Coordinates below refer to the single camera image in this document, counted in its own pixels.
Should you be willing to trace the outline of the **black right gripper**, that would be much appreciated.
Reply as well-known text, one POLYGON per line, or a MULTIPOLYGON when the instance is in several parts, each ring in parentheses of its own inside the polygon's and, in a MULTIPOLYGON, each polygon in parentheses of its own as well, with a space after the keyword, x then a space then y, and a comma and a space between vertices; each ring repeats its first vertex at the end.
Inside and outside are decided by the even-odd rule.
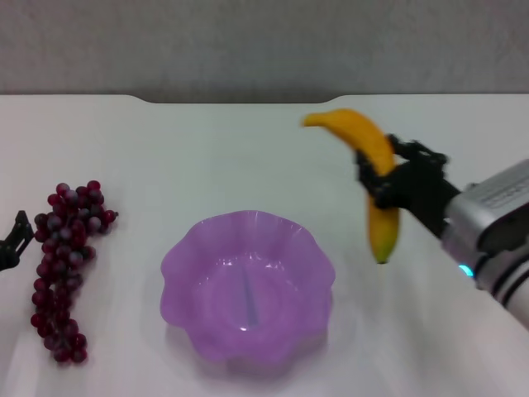
POLYGON ((410 212, 433 236, 441 238, 446 229, 446 209, 460 191, 445 179, 445 154, 435 152, 419 141, 401 141, 386 136, 393 152, 407 162, 388 176, 377 173, 362 152, 355 153, 357 179, 374 200, 377 208, 403 208, 410 212))

